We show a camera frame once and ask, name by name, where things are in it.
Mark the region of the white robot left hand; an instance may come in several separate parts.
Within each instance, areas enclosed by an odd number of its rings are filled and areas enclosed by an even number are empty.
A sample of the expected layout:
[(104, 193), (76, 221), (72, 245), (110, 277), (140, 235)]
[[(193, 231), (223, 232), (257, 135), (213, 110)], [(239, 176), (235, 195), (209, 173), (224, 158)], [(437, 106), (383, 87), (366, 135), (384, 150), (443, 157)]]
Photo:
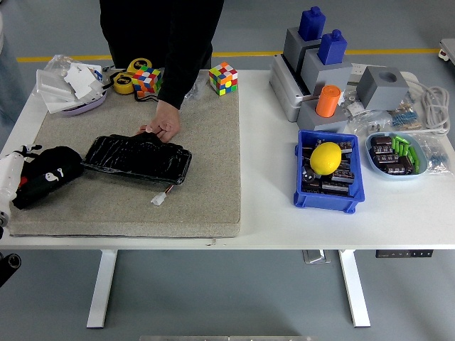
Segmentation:
[(62, 167), (31, 178), (22, 176), (25, 159), (38, 156), (34, 151), (41, 148), (38, 144), (22, 145), (19, 150), (1, 158), (1, 219), (4, 225), (11, 214), (10, 203), (16, 199), (20, 188), (18, 205), (23, 207), (46, 196), (66, 180)]

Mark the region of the person's left hand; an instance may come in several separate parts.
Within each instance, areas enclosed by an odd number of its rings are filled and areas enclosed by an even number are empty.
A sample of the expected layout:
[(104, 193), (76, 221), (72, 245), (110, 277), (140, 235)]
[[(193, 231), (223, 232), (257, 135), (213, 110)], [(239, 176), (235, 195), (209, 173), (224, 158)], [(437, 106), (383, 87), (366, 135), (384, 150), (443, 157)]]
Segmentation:
[(177, 108), (159, 100), (154, 118), (139, 127), (138, 134), (155, 134), (162, 142), (168, 143), (181, 130), (180, 114)]

